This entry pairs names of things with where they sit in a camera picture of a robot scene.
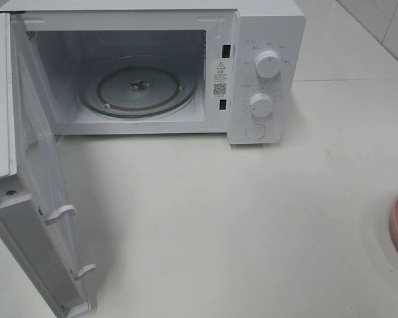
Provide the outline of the white warning label sticker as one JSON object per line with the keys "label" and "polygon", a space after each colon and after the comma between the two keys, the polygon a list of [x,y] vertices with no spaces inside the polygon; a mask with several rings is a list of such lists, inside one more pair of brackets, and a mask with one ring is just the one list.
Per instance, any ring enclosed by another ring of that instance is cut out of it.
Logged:
{"label": "white warning label sticker", "polygon": [[228,98],[230,94],[232,60],[228,58],[212,60],[211,92],[215,98]]}

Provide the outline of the glass microwave turntable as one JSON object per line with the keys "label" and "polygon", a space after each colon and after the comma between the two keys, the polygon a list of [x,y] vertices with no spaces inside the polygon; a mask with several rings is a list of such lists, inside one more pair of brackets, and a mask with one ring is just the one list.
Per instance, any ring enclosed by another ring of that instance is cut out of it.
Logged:
{"label": "glass microwave turntable", "polygon": [[98,62],[79,77],[78,97],[108,117],[140,119],[188,103],[203,80],[203,63],[166,56],[126,56]]}

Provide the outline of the round white door button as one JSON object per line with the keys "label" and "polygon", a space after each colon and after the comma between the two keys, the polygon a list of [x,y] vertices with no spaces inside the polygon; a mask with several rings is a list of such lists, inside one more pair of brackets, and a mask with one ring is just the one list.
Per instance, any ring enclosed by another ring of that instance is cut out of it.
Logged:
{"label": "round white door button", "polygon": [[245,135],[252,140],[262,139],[266,134],[266,129],[261,124],[252,124],[247,127]]}

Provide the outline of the upper white power knob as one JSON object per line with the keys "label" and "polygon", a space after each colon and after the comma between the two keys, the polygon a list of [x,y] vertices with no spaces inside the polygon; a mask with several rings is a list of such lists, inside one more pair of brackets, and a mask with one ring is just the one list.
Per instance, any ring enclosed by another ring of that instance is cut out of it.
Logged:
{"label": "upper white power knob", "polygon": [[254,64],[260,78],[270,79],[281,71],[282,58],[275,48],[265,48],[257,53]]}

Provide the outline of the white microwave oven body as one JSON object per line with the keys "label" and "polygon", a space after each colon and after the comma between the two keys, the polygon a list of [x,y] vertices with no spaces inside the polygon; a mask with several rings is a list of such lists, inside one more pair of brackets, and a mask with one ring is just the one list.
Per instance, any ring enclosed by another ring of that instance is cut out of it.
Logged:
{"label": "white microwave oven body", "polygon": [[[56,135],[224,133],[230,144],[280,140],[306,19],[294,1],[8,1],[0,13],[20,14],[36,32],[53,104],[46,112]],[[281,71],[260,78],[254,58],[265,48],[281,55]],[[140,119],[100,115],[78,97],[79,77],[98,62],[126,56],[166,56],[203,63],[203,80],[182,107]],[[232,60],[230,94],[211,92],[212,60]],[[249,99],[274,101],[265,118]],[[252,124],[262,139],[245,135]]]}

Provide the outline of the white microwave door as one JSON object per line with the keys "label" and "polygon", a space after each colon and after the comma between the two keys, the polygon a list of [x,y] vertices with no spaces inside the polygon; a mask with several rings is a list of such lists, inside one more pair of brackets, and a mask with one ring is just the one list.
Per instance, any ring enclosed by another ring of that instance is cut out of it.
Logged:
{"label": "white microwave door", "polygon": [[20,14],[0,13],[0,239],[57,317],[90,310],[55,132],[54,100]]}

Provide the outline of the white timer knob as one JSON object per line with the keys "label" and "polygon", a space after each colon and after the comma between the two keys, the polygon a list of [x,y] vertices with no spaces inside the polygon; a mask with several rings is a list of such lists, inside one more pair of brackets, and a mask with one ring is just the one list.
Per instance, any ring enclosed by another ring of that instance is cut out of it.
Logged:
{"label": "white timer knob", "polygon": [[256,93],[249,99],[251,115],[256,118],[268,117],[274,108],[272,97],[266,93]]}

